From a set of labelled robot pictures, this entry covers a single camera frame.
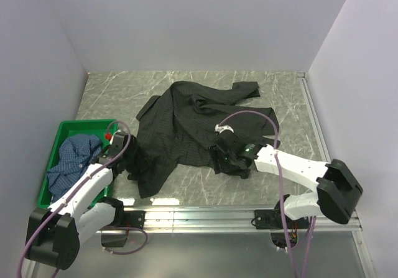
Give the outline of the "black pinstriped long sleeve shirt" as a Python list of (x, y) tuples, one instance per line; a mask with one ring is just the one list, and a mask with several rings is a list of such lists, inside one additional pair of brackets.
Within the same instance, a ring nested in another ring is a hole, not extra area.
[(177, 81), (162, 95), (152, 96), (136, 116), (137, 141), (147, 158), (144, 170), (135, 165), (127, 170), (130, 180), (137, 182), (139, 196), (158, 194), (178, 164), (211, 167), (208, 149), (216, 125), (231, 126), (246, 142), (272, 143), (269, 136), (279, 127), (274, 109), (238, 105), (259, 95), (255, 81), (239, 81), (228, 90)]

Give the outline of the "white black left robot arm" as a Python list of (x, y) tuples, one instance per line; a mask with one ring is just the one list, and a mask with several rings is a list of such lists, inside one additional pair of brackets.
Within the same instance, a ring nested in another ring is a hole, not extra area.
[(48, 208), (29, 216), (22, 257), (56, 269), (68, 269), (80, 246), (100, 229), (124, 225), (124, 204), (96, 197), (126, 168), (126, 152), (137, 142), (128, 132), (115, 132), (110, 145), (87, 168), (74, 186)]

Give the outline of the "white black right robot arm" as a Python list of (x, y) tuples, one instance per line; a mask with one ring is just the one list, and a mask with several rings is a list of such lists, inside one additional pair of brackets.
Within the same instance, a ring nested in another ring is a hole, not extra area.
[(274, 208), (274, 221), (281, 228), (306, 217), (325, 216), (340, 225), (348, 224), (363, 194), (363, 188), (341, 160), (308, 160), (275, 149), (272, 145), (245, 143), (233, 131), (217, 134), (209, 148), (216, 174), (249, 177), (252, 169), (281, 175), (306, 187), (302, 195), (285, 195)]

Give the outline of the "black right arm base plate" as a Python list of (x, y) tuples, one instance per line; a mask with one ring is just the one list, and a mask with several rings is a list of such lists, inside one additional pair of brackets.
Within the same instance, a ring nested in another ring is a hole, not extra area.
[(282, 229), (282, 214), (279, 209), (254, 210), (251, 224), (256, 229)]

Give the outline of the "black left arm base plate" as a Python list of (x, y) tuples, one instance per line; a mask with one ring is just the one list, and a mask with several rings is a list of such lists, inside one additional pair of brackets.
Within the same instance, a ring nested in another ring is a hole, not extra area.
[(121, 224), (124, 227), (144, 229), (146, 212), (143, 210), (125, 211)]

